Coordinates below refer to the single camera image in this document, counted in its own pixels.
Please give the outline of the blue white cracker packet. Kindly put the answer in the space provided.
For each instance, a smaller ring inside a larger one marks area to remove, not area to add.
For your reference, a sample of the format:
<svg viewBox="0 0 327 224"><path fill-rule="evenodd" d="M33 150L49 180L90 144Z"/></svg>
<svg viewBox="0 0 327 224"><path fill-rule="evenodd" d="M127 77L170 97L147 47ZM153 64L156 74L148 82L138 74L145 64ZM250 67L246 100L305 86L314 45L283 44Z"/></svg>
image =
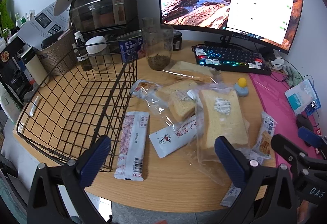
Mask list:
<svg viewBox="0 0 327 224"><path fill-rule="evenodd" d="M277 122L265 111L261 112L262 123L257 136L257 142L252 150L265 159L271 159L271 140L275 134Z"/></svg>

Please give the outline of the large bagged bread slice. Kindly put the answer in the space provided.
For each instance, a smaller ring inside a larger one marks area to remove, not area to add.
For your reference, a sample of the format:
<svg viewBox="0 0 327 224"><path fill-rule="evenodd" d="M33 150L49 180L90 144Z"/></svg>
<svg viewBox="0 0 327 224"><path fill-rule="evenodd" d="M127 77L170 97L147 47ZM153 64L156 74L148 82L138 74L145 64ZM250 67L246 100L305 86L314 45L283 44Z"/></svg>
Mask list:
<svg viewBox="0 0 327 224"><path fill-rule="evenodd" d="M215 152L216 138L224 136L243 152L250 149L249 123L243 116L238 95L223 84L205 84L188 94L195 102L197 132L185 147L186 157L195 169L225 185L227 173Z"/></svg>

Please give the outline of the long white red snack packet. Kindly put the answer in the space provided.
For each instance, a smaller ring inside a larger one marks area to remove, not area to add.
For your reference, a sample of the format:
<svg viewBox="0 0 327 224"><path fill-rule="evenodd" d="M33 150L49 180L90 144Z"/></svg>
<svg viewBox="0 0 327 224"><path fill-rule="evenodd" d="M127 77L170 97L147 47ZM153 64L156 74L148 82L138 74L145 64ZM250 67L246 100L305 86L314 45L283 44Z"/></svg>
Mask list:
<svg viewBox="0 0 327 224"><path fill-rule="evenodd" d="M114 178L143 181L143 156L150 113L128 112L122 124L120 149Z"/></svg>

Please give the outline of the white snack packet red text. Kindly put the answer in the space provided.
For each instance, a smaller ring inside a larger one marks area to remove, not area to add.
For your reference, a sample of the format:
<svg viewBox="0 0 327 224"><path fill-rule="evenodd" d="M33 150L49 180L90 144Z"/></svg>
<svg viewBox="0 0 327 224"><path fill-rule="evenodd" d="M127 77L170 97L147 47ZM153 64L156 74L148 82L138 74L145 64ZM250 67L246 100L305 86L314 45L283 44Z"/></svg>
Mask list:
<svg viewBox="0 0 327 224"><path fill-rule="evenodd" d="M162 128L149 135L149 139L159 158L165 158L176 150L188 144L197 134L196 116L177 124L173 130L170 127Z"/></svg>

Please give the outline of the bagged bread slices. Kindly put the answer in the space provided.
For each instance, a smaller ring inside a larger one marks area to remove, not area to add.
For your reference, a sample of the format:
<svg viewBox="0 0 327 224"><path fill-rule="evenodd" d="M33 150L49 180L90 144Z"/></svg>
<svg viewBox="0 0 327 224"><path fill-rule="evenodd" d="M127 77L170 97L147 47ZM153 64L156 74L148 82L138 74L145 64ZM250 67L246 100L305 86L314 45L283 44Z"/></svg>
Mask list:
<svg viewBox="0 0 327 224"><path fill-rule="evenodd" d="M137 80L130 94L145 100L151 112L158 115L172 129L195 113L195 103L187 94L199 84L193 80L180 80L171 84L157 84Z"/></svg>

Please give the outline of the small white sachet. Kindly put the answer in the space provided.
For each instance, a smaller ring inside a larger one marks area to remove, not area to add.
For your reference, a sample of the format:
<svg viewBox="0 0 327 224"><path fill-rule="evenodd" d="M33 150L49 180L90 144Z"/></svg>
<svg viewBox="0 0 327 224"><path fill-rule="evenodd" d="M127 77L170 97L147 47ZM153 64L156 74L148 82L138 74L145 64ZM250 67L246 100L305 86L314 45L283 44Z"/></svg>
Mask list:
<svg viewBox="0 0 327 224"><path fill-rule="evenodd" d="M220 205L224 207L231 207L236 201L241 191L242 191L241 188L235 187L233 184L231 184L229 190L222 198Z"/></svg>

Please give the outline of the pink desk mat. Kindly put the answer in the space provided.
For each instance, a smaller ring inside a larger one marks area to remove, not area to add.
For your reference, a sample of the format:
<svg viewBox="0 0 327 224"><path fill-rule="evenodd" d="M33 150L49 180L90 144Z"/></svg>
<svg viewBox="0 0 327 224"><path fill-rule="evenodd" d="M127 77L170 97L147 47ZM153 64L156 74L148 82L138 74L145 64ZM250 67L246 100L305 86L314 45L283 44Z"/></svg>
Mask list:
<svg viewBox="0 0 327 224"><path fill-rule="evenodd" d="M288 85L273 79L273 77L276 77L281 80L283 75L276 72L270 76L251 73L249 77L261 100L263 110L277 122L275 132L282 134L298 147L305 150L309 157L321 159L322 156L317 154L313 147L306 146L305 142L298 137L296 116L284 94L288 89Z"/></svg>

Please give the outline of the yellow duck toy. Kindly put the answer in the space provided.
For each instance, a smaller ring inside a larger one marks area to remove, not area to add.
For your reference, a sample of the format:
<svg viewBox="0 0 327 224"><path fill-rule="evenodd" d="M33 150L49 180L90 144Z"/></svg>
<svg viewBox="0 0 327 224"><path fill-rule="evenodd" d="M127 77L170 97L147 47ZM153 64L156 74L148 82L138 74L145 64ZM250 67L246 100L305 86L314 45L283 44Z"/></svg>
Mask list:
<svg viewBox="0 0 327 224"><path fill-rule="evenodd" d="M249 94L247 87L247 80L244 77L240 77L234 84L234 89L239 97L246 97Z"/></svg>

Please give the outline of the white thermos bottle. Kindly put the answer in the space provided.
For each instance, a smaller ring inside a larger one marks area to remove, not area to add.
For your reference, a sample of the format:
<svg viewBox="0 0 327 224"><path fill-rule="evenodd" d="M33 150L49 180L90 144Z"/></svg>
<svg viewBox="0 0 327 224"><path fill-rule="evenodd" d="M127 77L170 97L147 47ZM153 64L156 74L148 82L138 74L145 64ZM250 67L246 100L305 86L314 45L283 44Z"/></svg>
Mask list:
<svg viewBox="0 0 327 224"><path fill-rule="evenodd" d="M21 54L20 57L25 64L25 67L36 81L37 85L39 87L45 87L48 84L50 78L43 64L39 60L34 48L29 47Z"/></svg>

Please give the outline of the brown woven basket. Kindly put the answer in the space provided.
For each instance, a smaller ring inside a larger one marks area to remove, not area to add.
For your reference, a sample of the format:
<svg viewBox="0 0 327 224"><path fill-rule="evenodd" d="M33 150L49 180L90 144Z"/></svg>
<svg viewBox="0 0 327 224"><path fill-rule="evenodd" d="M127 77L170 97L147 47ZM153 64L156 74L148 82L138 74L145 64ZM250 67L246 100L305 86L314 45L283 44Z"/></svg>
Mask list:
<svg viewBox="0 0 327 224"><path fill-rule="evenodd" d="M58 41L37 52L47 73L52 76L60 76L75 66L77 58L73 51L74 42L73 30L69 29L60 36Z"/></svg>

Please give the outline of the white lid glass jar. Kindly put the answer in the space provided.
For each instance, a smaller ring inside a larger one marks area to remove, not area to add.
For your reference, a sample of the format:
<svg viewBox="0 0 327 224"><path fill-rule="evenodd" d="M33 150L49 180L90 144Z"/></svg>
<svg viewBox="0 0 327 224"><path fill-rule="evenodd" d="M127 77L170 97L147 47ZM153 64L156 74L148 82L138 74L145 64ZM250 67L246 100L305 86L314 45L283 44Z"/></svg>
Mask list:
<svg viewBox="0 0 327 224"><path fill-rule="evenodd" d="M92 68L98 72L105 72L113 63L106 39L103 36L96 36L89 39L85 48Z"/></svg>

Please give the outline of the printed paper sheet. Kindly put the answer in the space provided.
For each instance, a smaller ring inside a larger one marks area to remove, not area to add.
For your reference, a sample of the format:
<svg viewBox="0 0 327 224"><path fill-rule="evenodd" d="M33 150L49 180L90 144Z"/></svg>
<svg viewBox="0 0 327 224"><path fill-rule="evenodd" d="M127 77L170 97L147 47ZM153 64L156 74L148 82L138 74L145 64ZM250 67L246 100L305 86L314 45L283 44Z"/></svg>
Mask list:
<svg viewBox="0 0 327 224"><path fill-rule="evenodd" d="M34 18L26 22L18 31L18 37L28 46L41 50L41 43L58 31L68 29L69 11L66 9L60 15L54 16L55 3L47 6Z"/></svg>

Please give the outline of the glass jar with tea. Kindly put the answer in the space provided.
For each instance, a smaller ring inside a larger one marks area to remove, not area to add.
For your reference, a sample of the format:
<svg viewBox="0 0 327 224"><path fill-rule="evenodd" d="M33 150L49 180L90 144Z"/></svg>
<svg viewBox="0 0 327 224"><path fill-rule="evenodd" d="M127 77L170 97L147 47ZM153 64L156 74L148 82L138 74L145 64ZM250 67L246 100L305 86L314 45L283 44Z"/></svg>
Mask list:
<svg viewBox="0 0 327 224"><path fill-rule="evenodd" d="M151 69L162 71L171 62L174 28L170 25L151 25L142 28L143 47Z"/></svg>

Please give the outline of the blue tin can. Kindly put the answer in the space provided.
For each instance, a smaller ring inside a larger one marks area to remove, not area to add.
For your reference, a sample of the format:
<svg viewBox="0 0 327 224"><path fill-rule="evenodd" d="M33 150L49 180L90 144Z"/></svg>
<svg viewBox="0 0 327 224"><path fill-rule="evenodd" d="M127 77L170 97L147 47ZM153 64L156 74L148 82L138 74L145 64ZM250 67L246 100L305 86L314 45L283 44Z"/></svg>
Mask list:
<svg viewBox="0 0 327 224"><path fill-rule="evenodd" d="M128 60L131 55L132 59L139 59L146 56L143 48L142 31L137 30L117 37L119 43L121 58L123 62Z"/></svg>

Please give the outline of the dark acrylic cosmetics cabinet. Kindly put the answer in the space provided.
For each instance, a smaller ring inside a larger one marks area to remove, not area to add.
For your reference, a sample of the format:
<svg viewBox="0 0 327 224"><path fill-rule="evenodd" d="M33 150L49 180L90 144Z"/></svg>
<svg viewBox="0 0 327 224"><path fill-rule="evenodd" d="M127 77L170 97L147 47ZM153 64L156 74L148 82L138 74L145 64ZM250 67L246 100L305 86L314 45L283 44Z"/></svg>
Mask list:
<svg viewBox="0 0 327 224"><path fill-rule="evenodd" d="M137 0L73 0L69 15L85 40L101 35L115 41L139 29Z"/></svg>

